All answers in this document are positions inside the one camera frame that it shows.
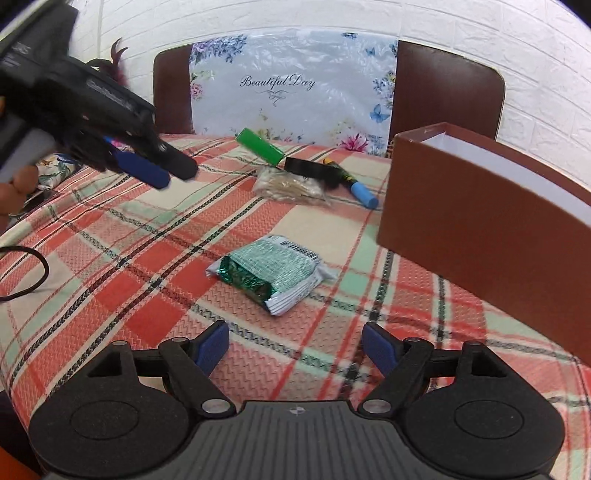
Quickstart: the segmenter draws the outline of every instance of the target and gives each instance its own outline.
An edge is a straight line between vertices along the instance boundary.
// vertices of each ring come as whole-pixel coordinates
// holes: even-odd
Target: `blue gripper pad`
[[[394,367],[398,365],[394,345],[380,335],[370,323],[363,326],[361,340],[366,355],[378,367],[380,373],[387,377]]]
[[[155,189],[166,188],[170,183],[170,175],[166,170],[132,152],[117,151],[117,163],[121,170],[132,177],[147,183]]]
[[[220,322],[216,330],[199,345],[195,364],[208,377],[230,347],[230,327]]]

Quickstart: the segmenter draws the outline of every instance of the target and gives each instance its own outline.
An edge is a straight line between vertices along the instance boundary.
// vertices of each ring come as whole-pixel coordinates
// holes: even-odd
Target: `blue marker cap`
[[[358,199],[365,208],[374,210],[378,207],[378,199],[371,193],[363,183],[357,181],[351,186],[351,193]]]

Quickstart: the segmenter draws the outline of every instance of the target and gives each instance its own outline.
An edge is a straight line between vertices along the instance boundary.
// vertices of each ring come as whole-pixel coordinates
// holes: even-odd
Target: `snack package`
[[[267,235],[207,269],[242,290],[271,315],[282,315],[323,280],[336,275],[314,252],[278,235]]]
[[[263,167],[259,170],[252,192],[278,202],[330,205],[318,180],[301,177],[275,167]]]

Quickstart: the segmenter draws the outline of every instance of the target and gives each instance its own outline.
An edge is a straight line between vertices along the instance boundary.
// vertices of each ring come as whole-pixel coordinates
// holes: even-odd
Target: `finger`
[[[12,179],[12,184],[19,193],[28,195],[35,191],[38,181],[39,169],[36,165],[31,165],[20,169]]]
[[[8,218],[8,215],[0,215],[0,235],[6,230],[9,220],[10,218]]]
[[[27,196],[10,183],[0,183],[0,215],[21,211]]]

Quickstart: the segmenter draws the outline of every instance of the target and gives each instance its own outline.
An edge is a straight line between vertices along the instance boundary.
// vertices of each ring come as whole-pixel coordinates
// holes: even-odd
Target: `screw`
[[[367,413],[373,414],[388,413],[392,409],[392,405],[390,405],[390,402],[382,400],[381,398],[375,398],[364,402],[363,409]]]
[[[211,398],[201,404],[201,408],[207,413],[225,413],[230,407],[230,402],[223,398]]]

